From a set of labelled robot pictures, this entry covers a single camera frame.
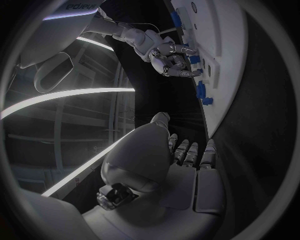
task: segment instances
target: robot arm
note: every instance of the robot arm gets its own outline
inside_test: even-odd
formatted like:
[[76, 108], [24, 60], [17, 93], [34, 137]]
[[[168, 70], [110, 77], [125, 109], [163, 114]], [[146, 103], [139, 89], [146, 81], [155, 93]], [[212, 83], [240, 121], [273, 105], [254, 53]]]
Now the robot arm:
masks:
[[175, 44], [169, 36], [162, 39], [153, 30], [144, 32], [125, 23], [117, 24], [102, 17], [94, 17], [83, 32], [110, 35], [116, 40], [126, 42], [134, 48], [134, 51], [141, 59], [151, 63], [158, 73], [166, 77], [191, 78], [201, 75], [199, 70], [193, 72], [184, 70], [186, 67], [185, 60], [180, 55], [175, 54], [186, 53], [193, 55], [196, 53], [194, 49]]

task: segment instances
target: blue connector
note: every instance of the blue connector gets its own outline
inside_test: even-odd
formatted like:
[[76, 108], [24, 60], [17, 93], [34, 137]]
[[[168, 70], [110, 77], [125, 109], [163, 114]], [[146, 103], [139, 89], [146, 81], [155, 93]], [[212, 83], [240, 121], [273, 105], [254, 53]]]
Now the blue connector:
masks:
[[176, 11], [174, 11], [174, 12], [171, 13], [171, 18], [172, 18], [173, 23], [174, 23], [174, 25], [175, 25], [176, 28], [181, 27], [182, 22], [181, 22], [180, 17], [177, 14]]
[[202, 104], [203, 105], [211, 105], [213, 104], [214, 99], [212, 97], [206, 97], [204, 99], [202, 99]]
[[196, 91], [197, 91], [197, 98], [198, 99], [205, 99], [205, 97], [206, 97], [206, 88], [205, 88], [205, 85], [202, 83], [202, 81], [198, 82]]
[[200, 56], [199, 55], [190, 56], [189, 60], [190, 60], [190, 64], [200, 63]]

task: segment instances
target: led light strip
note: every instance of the led light strip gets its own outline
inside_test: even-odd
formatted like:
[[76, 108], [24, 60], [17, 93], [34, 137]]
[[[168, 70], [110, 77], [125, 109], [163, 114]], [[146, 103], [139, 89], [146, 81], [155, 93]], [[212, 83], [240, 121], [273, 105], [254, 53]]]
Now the led light strip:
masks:
[[63, 18], [70, 18], [70, 17], [76, 17], [76, 16], [84, 16], [84, 15], [90, 15], [94, 14], [98, 11], [98, 8], [96, 10], [90, 11], [90, 12], [84, 12], [84, 13], [75, 13], [75, 14], [68, 14], [68, 15], [61, 15], [61, 16], [48, 16], [43, 19], [45, 20], [51, 20], [51, 19], [63, 19]]
[[82, 40], [82, 41], [85, 41], [85, 42], [88, 42], [88, 43], [91, 43], [91, 44], [95, 44], [95, 45], [98, 45], [98, 46], [101, 46], [103, 48], [106, 48], [108, 50], [111, 50], [111, 51], [114, 51], [110, 46], [106, 46], [100, 42], [96, 42], [96, 41], [93, 41], [93, 40], [90, 40], [90, 39], [87, 39], [87, 38], [84, 38], [84, 37], [77, 37], [78, 40]]
[[3, 110], [0, 113], [1, 120], [7, 117], [10, 114], [13, 114], [14, 112], [21, 110], [23, 108], [26, 108], [28, 106], [31, 106], [33, 104], [38, 104], [44, 101], [52, 100], [52, 99], [58, 99], [63, 97], [69, 97], [69, 96], [75, 96], [75, 95], [81, 95], [81, 94], [95, 94], [95, 93], [109, 93], [109, 92], [134, 92], [134, 88], [87, 88], [87, 89], [76, 89], [76, 90], [68, 90], [68, 91], [58, 91], [53, 92], [41, 96], [36, 96], [24, 101], [21, 101], [15, 105], [12, 105], [5, 110]]
[[58, 189], [60, 189], [61, 187], [63, 187], [64, 185], [66, 185], [69, 181], [71, 181], [72, 179], [74, 179], [78, 174], [80, 174], [81, 172], [83, 172], [85, 169], [87, 169], [89, 166], [91, 166], [92, 164], [94, 164], [97, 160], [99, 160], [100, 158], [102, 158], [105, 154], [107, 154], [110, 150], [112, 150], [123, 138], [125, 138], [128, 134], [126, 134], [125, 136], [123, 136], [120, 140], [116, 141], [115, 143], [113, 143], [112, 145], [110, 145], [108, 148], [106, 148], [105, 150], [103, 150], [102, 152], [100, 152], [98, 155], [94, 156], [91, 160], [87, 161], [85, 164], [83, 164], [82, 166], [80, 166], [79, 168], [77, 168], [75, 171], [73, 171], [72, 173], [70, 173], [68, 176], [66, 176], [63, 180], [59, 181], [57, 184], [55, 184], [53, 187], [49, 188], [47, 191], [45, 191], [42, 196], [44, 197], [49, 197], [51, 196], [53, 193], [55, 193]]

